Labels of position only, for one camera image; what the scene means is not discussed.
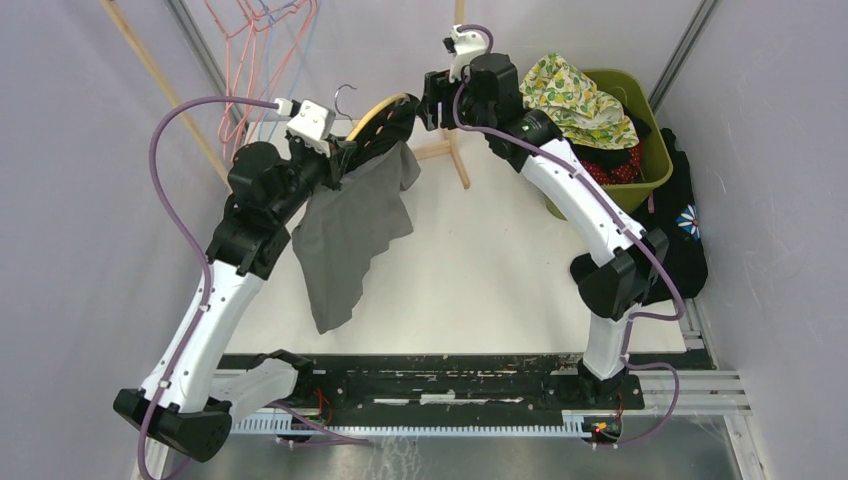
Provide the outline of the yellow hanger with metal hook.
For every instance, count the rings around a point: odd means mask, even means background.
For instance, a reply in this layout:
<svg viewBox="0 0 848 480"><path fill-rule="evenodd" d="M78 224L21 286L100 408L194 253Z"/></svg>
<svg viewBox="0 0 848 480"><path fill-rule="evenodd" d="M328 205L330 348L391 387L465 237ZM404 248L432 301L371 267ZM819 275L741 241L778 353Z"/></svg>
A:
<svg viewBox="0 0 848 480"><path fill-rule="evenodd" d="M357 87L349 83L339 85L333 94L333 108L337 117L341 117L350 124L350 131L345 136L347 141L354 141L360 132L384 110L403 105L410 100L410 96L407 93L395 93L380 100L360 115L354 116L345 112L339 105L339 97L345 90L356 91Z"/></svg>

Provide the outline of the grey pleated skirt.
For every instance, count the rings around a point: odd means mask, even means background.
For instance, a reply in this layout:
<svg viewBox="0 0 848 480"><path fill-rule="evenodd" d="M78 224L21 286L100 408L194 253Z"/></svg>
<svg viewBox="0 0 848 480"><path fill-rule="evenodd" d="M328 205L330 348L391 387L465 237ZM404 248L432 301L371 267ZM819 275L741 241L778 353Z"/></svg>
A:
<svg viewBox="0 0 848 480"><path fill-rule="evenodd" d="M401 197L421 174L408 141L419 99L395 94L373 107L345 137L354 145L335 188L309 199L292 234L319 334L353 317L372 261L414 230Z"/></svg>

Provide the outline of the yellow lemon print garment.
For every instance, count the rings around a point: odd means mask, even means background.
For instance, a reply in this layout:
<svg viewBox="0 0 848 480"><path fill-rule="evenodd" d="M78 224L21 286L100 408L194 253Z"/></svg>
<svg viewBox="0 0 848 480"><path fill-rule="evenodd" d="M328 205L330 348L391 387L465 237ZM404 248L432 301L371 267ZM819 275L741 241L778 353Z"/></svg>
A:
<svg viewBox="0 0 848 480"><path fill-rule="evenodd" d="M624 105L559 54L538 60L520 81L519 92L525 107L548 115L574 144L622 150L640 143Z"/></svg>

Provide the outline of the black skirt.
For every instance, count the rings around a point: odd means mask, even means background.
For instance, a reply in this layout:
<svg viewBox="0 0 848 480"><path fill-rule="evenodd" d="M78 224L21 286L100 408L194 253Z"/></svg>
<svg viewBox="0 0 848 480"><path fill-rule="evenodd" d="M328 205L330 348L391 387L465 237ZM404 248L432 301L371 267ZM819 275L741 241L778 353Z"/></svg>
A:
<svg viewBox="0 0 848 480"><path fill-rule="evenodd" d="M638 136L637 145L627 149L604 150L590 146L578 145L571 142L572 151L579 160L598 165L607 171L611 171L631 162L631 151L635 148L639 149L641 141L645 140L653 132L653 128L648 122L632 114L627 107L624 107L623 110L635 127L635 131Z"/></svg>

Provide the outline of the red polka dot skirt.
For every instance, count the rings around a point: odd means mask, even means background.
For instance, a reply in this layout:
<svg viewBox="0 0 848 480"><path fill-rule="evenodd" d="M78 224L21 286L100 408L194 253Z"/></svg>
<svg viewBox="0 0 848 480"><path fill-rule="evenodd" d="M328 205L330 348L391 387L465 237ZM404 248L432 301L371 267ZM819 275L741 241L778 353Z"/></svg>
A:
<svg viewBox="0 0 848 480"><path fill-rule="evenodd" d="M581 161L581 164L584 168L589 172L592 178L597 181L601 185L623 185L630 184L635 181L635 179L640 174L641 167L641 159L642 159L642 146L640 145L639 149L634 149L631 151L632 160L630 163L625 164L621 167L615 168L611 171L607 171L599 167L598 165L591 164L589 162Z"/></svg>

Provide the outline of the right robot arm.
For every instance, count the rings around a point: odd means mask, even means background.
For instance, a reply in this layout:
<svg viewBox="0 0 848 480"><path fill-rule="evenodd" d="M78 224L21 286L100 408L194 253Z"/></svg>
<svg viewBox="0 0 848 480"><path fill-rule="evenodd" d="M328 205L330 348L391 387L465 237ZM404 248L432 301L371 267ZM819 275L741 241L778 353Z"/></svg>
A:
<svg viewBox="0 0 848 480"><path fill-rule="evenodd" d="M505 54L483 53L462 67L426 73L419 116L429 131L483 134L491 151L538 187L586 243L595 267L577 283L590 312L577 392L591 408L606 406L629 368L632 321L663 274L667 237L620 210L550 116L524 104Z"/></svg>

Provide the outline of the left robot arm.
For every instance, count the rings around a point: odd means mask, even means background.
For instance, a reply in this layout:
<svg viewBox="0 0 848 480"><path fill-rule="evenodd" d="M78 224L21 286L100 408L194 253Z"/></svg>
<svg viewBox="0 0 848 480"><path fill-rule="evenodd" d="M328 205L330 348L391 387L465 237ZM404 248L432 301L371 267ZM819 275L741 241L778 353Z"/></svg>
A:
<svg viewBox="0 0 848 480"><path fill-rule="evenodd" d="M277 351L256 356L223 383L215 373L236 326L291 240L287 222L320 187L337 187L357 145L335 135L321 153L288 137L290 158L269 142L241 147L229 171L223 217L201 254L201 279L162 359L137 389L118 392L115 412L153 439L206 462L238 422L277 400L307 404L308 360Z"/></svg>

